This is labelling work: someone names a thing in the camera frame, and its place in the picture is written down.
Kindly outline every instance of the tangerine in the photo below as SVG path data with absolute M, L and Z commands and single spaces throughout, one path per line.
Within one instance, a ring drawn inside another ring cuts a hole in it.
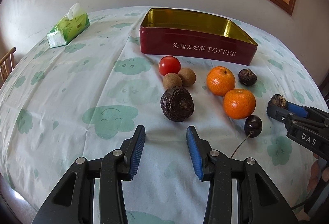
M 229 117 L 243 119 L 252 115 L 254 112 L 256 99 L 249 90 L 236 88 L 226 93 L 223 107 Z
M 235 87 L 234 75 L 223 66 L 214 67 L 207 75 L 207 87 L 213 94 L 225 96 Z

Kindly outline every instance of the fruit stem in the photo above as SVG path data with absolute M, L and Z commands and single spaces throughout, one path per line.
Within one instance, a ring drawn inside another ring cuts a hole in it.
M 252 134 L 254 134 L 253 131 L 249 131 L 249 135 L 243 140 L 243 142 L 240 143 L 240 145 L 235 149 L 235 151 L 232 153 L 230 159 L 232 159 L 233 155 L 236 153 L 236 151 L 238 150 L 238 148 L 240 148 L 240 146 L 246 141 L 247 138 L 249 138 Z

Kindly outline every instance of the red tin box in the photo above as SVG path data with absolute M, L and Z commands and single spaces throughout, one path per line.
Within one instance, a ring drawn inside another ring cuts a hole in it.
M 152 8 L 139 33 L 144 54 L 249 65 L 257 50 L 256 42 L 231 20 L 197 11 Z

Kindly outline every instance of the human hand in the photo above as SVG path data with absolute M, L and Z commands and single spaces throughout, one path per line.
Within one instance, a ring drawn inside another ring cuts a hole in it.
M 313 156 L 314 156 L 314 158 L 319 159 L 319 156 L 317 154 L 314 153 Z M 315 163 L 310 168 L 310 180 L 309 180 L 309 184 L 306 189 L 307 192 L 316 188 L 317 184 L 319 183 L 319 178 L 318 178 L 319 172 L 320 172 L 319 160 L 316 160 Z M 327 167 L 325 170 L 323 170 L 321 177 L 324 182 L 328 182 L 329 167 Z

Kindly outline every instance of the white wall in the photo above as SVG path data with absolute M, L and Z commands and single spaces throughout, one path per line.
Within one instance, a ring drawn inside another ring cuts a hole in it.
M 124 6 L 191 8 L 232 17 L 279 38 L 319 84 L 329 70 L 329 0 L 297 0 L 292 16 L 268 0 L 3 0 L 0 36 L 20 59 L 76 2 L 87 11 Z

